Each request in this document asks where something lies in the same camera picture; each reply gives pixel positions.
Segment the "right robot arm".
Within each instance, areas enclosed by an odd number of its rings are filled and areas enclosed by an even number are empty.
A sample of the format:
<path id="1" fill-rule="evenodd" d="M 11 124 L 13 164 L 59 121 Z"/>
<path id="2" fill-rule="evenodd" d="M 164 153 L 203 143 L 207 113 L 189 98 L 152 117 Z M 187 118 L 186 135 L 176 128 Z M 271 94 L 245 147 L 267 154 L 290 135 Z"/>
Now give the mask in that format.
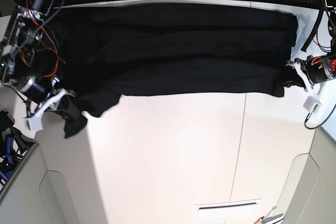
<path id="1" fill-rule="evenodd" d="M 32 122 L 53 112 L 67 121 L 80 118 L 76 93 L 59 86 L 57 70 L 65 63 L 50 25 L 65 0 L 14 0 L 15 9 L 1 40 L 1 84 L 13 89 Z"/>

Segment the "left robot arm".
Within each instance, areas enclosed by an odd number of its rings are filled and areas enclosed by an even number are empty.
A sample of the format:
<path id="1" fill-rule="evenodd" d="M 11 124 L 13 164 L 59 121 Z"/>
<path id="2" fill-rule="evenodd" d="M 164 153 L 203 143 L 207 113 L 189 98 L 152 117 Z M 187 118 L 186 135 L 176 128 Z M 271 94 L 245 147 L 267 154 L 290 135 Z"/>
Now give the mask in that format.
<path id="1" fill-rule="evenodd" d="M 328 18 L 329 46 L 322 46 L 318 37 L 324 15 Z M 310 55 L 306 59 L 288 60 L 280 73 L 277 82 L 279 86 L 283 88 L 297 86 L 308 92 L 316 84 L 335 80 L 335 0 L 321 0 L 316 21 L 300 51 L 306 52 L 311 43 L 315 43 L 323 54 Z"/>

